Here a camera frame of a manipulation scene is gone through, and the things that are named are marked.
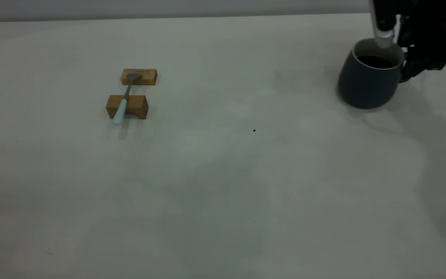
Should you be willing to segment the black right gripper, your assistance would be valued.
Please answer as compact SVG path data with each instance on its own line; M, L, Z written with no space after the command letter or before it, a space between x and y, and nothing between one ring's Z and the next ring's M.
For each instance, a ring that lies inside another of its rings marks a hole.
M398 9L398 45L409 46L400 83L422 72L422 55L425 70L442 70L446 66L446 38L439 37L446 33L446 0L401 0ZM415 46L417 43L422 43L421 51Z

